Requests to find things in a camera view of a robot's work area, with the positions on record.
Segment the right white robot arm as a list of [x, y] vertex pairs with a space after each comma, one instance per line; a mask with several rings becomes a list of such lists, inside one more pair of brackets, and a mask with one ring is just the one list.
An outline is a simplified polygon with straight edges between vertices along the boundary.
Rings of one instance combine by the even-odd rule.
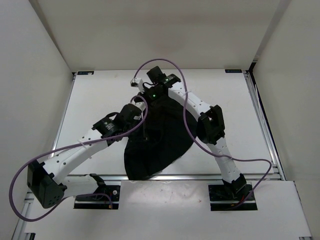
[[190, 113], [197, 121], [196, 136], [191, 139], [199, 147], [202, 145], [196, 141], [199, 139], [209, 149], [220, 169], [224, 193], [230, 200], [243, 201], [249, 191], [246, 190], [247, 181], [245, 176], [236, 166], [236, 160], [231, 157], [225, 138], [225, 122], [222, 108], [219, 105], [209, 105], [195, 94], [188, 91], [185, 77], [181, 78], [175, 74], [166, 75], [155, 66], [147, 73], [153, 86], [145, 90], [152, 101], [161, 94], [178, 102], [183, 107], [183, 122], [185, 129], [190, 133], [186, 114]]

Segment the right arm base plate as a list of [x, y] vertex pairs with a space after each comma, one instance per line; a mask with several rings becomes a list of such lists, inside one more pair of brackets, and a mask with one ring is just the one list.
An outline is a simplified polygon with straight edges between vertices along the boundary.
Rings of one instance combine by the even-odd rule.
[[208, 185], [210, 210], [212, 212], [221, 211], [257, 211], [257, 203], [254, 193], [246, 201], [244, 199], [252, 191], [252, 185], [246, 184], [235, 196], [227, 192], [223, 184]]

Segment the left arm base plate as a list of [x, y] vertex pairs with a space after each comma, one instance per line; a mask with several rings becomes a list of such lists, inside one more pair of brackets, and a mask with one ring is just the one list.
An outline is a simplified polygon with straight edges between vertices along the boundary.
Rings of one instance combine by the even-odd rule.
[[77, 195], [73, 208], [76, 210], [118, 210], [121, 194], [120, 181], [106, 181], [95, 193]]

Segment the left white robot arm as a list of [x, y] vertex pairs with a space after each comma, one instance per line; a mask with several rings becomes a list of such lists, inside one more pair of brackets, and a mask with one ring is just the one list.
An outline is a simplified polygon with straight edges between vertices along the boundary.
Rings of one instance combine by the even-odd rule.
[[103, 180], [96, 174], [71, 179], [68, 175], [94, 154], [106, 149], [134, 129], [147, 109], [143, 102], [126, 104], [120, 112], [112, 112], [96, 122], [78, 140], [75, 148], [60, 151], [55, 156], [28, 164], [27, 186], [44, 209], [56, 205], [63, 198], [88, 194], [100, 200], [105, 194]]

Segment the black skirt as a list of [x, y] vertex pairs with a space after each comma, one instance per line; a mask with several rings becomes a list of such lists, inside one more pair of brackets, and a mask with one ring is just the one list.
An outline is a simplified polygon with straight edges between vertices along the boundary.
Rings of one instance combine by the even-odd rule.
[[145, 122], [131, 133], [124, 150], [129, 180], [146, 180], [161, 172], [193, 145], [183, 119], [183, 107], [162, 96], [148, 105]]

